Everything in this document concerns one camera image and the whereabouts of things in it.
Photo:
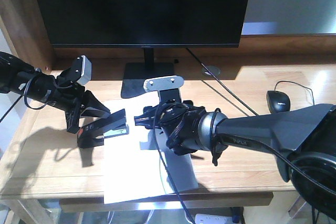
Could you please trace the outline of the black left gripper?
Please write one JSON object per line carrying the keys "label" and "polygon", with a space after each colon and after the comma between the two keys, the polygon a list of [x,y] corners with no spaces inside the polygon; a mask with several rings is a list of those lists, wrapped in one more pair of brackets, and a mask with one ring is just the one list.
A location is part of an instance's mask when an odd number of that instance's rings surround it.
{"label": "black left gripper", "polygon": [[67,132],[76,134],[82,117],[107,118],[110,110],[91,91],[75,81],[70,69],[51,79],[51,94],[46,103],[65,112]]}

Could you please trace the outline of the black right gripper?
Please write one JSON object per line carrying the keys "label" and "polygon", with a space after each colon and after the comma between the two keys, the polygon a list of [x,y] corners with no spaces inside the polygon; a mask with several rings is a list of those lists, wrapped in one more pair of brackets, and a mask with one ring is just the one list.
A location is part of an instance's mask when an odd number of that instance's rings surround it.
{"label": "black right gripper", "polygon": [[145,106],[143,115],[134,117],[135,126],[146,129],[162,129],[166,147],[177,155],[207,150],[201,142],[201,122],[206,115],[203,106],[195,106],[191,100],[182,101],[179,89],[159,91],[159,104]]}

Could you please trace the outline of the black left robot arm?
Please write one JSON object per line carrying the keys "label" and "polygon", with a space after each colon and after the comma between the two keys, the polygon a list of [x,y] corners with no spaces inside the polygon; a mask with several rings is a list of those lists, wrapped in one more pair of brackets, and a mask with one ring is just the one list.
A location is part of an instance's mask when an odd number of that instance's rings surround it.
{"label": "black left robot arm", "polygon": [[84,55],[77,57],[70,68],[54,77],[1,52],[1,93],[22,95],[27,107],[30,107],[28,98],[43,104],[35,110],[48,105],[64,111],[67,132],[75,134],[79,131],[80,118],[105,119],[110,115],[110,110],[85,88],[91,80],[91,72],[92,64]]}

